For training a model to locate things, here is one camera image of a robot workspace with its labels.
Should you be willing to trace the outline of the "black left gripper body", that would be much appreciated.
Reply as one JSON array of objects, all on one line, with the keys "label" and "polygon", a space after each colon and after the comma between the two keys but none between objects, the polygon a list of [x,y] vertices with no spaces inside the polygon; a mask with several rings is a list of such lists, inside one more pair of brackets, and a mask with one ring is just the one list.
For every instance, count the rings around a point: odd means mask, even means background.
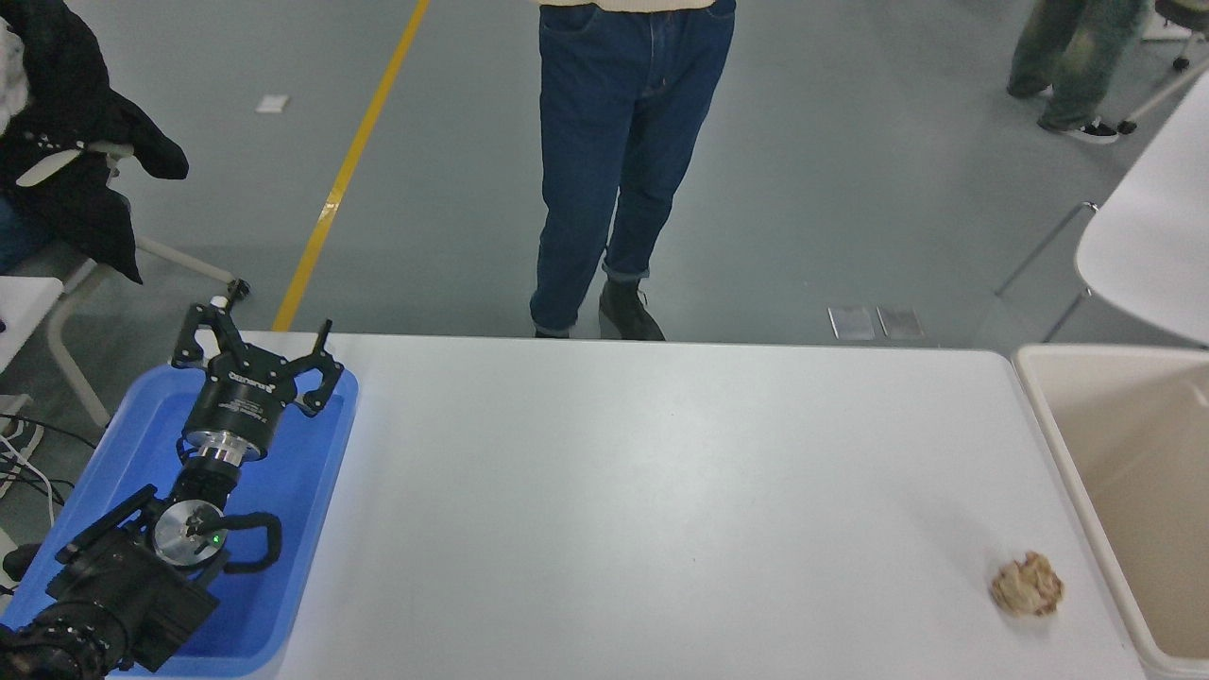
[{"label": "black left gripper body", "polygon": [[285,407],[297,394],[288,361],[247,342],[222,348],[207,364],[206,382],[183,434],[191,448],[208,436],[236,436],[247,451],[268,451]]}]

